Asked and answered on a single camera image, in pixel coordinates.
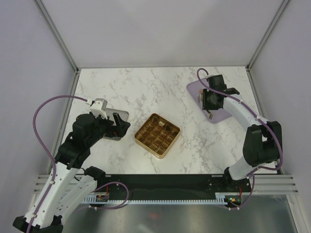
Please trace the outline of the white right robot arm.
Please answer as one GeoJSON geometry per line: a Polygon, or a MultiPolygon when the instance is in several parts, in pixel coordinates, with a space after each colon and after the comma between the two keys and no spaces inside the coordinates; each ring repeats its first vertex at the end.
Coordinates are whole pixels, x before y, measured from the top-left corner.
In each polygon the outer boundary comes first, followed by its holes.
{"type": "Polygon", "coordinates": [[[281,126],[256,114],[235,88],[227,87],[222,75],[208,77],[207,82],[201,93],[202,109],[209,113],[226,110],[246,132],[242,157],[222,179],[223,188],[231,192],[239,187],[240,180],[249,178],[258,169],[271,170],[265,165],[280,160],[281,126]]]}

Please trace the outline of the metal tongs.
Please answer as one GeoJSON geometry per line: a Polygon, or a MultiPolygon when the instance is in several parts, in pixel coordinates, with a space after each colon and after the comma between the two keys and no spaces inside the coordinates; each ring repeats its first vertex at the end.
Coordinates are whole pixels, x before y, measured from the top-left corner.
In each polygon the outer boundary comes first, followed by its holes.
{"type": "Polygon", "coordinates": [[[202,108],[203,112],[207,115],[207,118],[212,120],[213,119],[213,114],[210,110],[205,110],[203,109],[203,94],[198,94],[202,96],[202,101],[198,102],[199,106],[202,108]]]}

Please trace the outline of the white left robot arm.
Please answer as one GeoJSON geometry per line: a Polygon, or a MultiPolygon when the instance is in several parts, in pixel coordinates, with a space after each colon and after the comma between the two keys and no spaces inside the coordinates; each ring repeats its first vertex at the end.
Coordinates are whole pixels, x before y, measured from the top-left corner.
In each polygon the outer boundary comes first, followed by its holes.
{"type": "Polygon", "coordinates": [[[15,218],[13,226],[23,233],[62,232],[65,219],[81,201],[88,194],[105,189],[105,172],[91,166],[78,184],[67,195],[64,194],[90,155],[91,147],[104,137],[124,137],[130,126],[118,113],[113,113],[112,120],[92,113],[79,115],[52,160],[51,174],[38,199],[29,212],[15,218]]]}

